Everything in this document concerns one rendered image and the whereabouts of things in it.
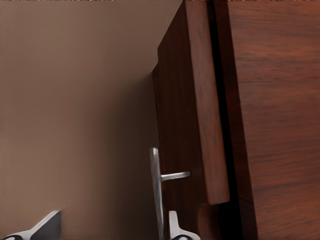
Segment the silver drawer handle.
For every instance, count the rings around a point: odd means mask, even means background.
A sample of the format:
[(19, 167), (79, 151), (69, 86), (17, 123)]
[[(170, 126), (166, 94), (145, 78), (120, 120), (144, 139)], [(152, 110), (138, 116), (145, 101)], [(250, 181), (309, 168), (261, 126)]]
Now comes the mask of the silver drawer handle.
[(164, 210), (163, 210), (163, 197), (162, 197), (162, 182), (187, 178), (191, 176), (190, 171), (176, 172), (170, 174), (161, 174), (160, 171), (160, 157), (157, 147), (149, 149), (150, 169), (153, 186), (153, 195), (155, 203), (155, 212), (157, 218), (157, 228), (160, 240), (165, 240), (165, 225), (164, 225)]

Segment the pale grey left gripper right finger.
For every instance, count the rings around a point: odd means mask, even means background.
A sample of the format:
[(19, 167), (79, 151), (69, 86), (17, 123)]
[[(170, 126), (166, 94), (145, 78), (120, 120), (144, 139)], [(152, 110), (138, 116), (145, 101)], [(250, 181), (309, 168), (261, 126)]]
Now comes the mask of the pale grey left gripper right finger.
[(193, 232), (180, 228), (178, 215), (176, 211), (169, 211), (169, 239), (170, 240), (201, 240)]

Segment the dark wooden drawer cabinet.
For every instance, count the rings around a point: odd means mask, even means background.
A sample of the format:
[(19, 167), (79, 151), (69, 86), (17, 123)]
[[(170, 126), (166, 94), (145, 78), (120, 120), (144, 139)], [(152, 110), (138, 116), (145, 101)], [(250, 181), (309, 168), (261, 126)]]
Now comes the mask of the dark wooden drawer cabinet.
[(320, 0), (208, 0), (244, 240), (320, 240)]

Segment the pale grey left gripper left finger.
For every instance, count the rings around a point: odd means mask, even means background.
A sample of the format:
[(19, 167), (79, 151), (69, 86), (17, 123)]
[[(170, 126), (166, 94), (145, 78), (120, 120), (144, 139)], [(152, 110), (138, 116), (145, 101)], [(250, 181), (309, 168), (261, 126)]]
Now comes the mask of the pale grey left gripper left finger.
[(54, 210), (28, 230), (12, 233), (0, 240), (60, 240), (62, 211)]

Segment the dark wooden drawer front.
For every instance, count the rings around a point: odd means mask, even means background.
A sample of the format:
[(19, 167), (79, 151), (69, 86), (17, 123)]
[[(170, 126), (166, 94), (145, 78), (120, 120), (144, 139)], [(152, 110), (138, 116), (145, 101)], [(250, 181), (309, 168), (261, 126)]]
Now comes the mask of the dark wooden drawer front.
[(153, 70), (165, 237), (177, 216), (200, 240), (222, 240), (219, 208), (230, 200), (207, 2), (182, 1)]

